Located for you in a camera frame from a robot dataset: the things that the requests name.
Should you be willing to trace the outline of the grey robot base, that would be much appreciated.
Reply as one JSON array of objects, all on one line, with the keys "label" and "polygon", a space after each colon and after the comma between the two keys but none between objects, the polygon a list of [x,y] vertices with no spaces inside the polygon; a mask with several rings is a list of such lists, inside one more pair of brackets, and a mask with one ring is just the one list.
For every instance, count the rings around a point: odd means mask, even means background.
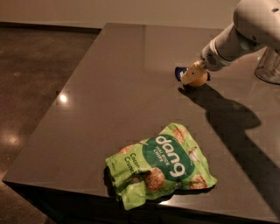
[{"label": "grey robot base", "polygon": [[255,76],[261,81],[280,85],[280,55],[268,47],[255,69]]}]

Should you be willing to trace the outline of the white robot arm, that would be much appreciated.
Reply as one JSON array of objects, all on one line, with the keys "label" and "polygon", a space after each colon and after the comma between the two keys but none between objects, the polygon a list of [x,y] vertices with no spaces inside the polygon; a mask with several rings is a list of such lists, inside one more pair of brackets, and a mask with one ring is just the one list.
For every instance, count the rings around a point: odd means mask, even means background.
[{"label": "white robot arm", "polygon": [[280,0],[241,0],[233,23],[203,48],[198,61],[176,67],[175,77],[184,85],[203,85],[210,72],[265,46],[280,53]]}]

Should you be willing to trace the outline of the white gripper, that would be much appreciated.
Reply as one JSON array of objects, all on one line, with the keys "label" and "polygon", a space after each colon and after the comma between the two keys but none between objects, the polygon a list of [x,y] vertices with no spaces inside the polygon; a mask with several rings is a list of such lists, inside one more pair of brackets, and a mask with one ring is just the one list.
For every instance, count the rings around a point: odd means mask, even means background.
[{"label": "white gripper", "polygon": [[181,82],[184,85],[203,85],[207,81],[207,70],[219,71],[229,66],[233,58],[229,55],[229,42],[214,38],[205,46],[200,58],[194,62],[182,75]]}]

